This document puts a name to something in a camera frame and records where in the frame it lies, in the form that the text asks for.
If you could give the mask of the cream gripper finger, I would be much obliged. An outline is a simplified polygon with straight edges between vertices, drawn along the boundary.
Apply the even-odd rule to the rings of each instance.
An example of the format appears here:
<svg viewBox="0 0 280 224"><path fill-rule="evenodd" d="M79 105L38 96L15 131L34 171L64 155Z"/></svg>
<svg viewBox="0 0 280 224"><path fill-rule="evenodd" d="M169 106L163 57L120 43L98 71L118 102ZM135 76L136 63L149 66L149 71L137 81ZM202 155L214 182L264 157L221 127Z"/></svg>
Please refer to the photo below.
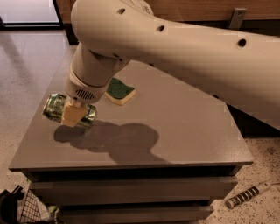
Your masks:
<svg viewBox="0 0 280 224"><path fill-rule="evenodd" d="M68 99L63 109L61 123L74 127L86 113L87 106L85 103L75 99Z"/></svg>

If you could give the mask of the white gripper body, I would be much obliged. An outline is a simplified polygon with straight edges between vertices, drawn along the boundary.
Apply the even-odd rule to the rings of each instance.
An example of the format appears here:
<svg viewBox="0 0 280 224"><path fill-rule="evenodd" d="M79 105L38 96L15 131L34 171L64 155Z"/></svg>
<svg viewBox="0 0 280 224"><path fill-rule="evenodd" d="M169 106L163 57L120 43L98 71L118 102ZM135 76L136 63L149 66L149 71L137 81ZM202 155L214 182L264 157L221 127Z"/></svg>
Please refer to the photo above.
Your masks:
<svg viewBox="0 0 280 224"><path fill-rule="evenodd" d="M82 82L74 72L70 71L65 80L65 91L67 95L79 102L96 103L98 102L108 86L92 87Z"/></svg>

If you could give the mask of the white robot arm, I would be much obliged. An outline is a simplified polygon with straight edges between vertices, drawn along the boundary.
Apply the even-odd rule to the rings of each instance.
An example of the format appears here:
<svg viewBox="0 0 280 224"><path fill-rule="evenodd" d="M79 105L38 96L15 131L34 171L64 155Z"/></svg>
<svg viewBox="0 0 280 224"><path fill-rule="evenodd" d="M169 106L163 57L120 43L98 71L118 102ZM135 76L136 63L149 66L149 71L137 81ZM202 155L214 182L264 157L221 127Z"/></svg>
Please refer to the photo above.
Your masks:
<svg viewBox="0 0 280 224"><path fill-rule="evenodd" d="M280 130L280 40L155 17L143 0L76 0L65 91L98 102L129 61L153 66Z"/></svg>

